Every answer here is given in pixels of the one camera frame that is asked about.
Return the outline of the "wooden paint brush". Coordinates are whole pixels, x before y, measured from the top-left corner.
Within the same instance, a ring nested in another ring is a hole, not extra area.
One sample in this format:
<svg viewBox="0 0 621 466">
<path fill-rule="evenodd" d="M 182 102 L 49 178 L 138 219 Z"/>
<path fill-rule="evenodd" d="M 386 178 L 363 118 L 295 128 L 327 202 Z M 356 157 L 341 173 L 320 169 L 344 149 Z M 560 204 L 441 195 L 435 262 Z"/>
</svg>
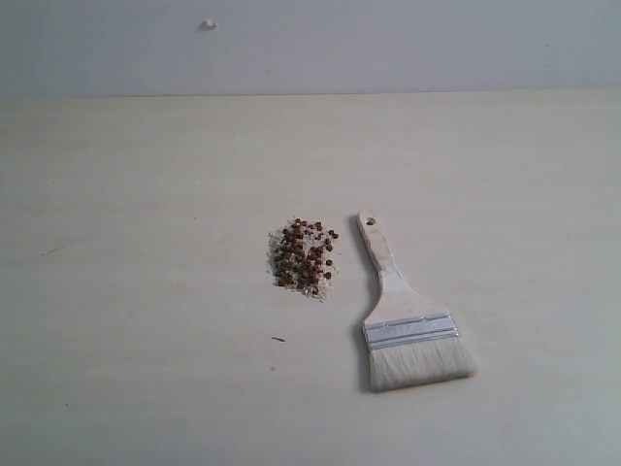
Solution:
<svg viewBox="0 0 621 466">
<path fill-rule="evenodd" d="M 358 225 L 379 283 L 377 303 L 363 323 L 371 391 L 472 377 L 474 361 L 450 311 L 408 284 L 376 214 L 360 212 Z"/>
</svg>

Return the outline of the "pile of grains and pellets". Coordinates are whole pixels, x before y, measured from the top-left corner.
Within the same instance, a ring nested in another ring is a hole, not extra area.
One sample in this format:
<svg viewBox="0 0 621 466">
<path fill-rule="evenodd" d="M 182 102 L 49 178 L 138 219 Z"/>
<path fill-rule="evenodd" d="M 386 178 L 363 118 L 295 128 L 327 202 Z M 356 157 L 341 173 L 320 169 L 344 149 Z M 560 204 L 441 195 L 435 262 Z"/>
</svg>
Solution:
<svg viewBox="0 0 621 466">
<path fill-rule="evenodd" d="M 267 264 L 275 286 L 325 300 L 337 276 L 340 233 L 322 221 L 289 219 L 268 236 Z"/>
</svg>

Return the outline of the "small white wall hook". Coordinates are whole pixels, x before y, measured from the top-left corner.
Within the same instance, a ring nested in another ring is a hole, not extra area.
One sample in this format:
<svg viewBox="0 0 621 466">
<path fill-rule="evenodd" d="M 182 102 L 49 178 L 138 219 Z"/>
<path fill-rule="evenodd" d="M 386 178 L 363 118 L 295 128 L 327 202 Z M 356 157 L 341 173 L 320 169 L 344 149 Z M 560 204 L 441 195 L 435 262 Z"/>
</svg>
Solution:
<svg viewBox="0 0 621 466">
<path fill-rule="evenodd" d="M 213 21 L 211 18 L 205 18 L 201 22 L 200 28 L 204 31 L 213 31 L 218 28 L 218 23 Z"/>
</svg>

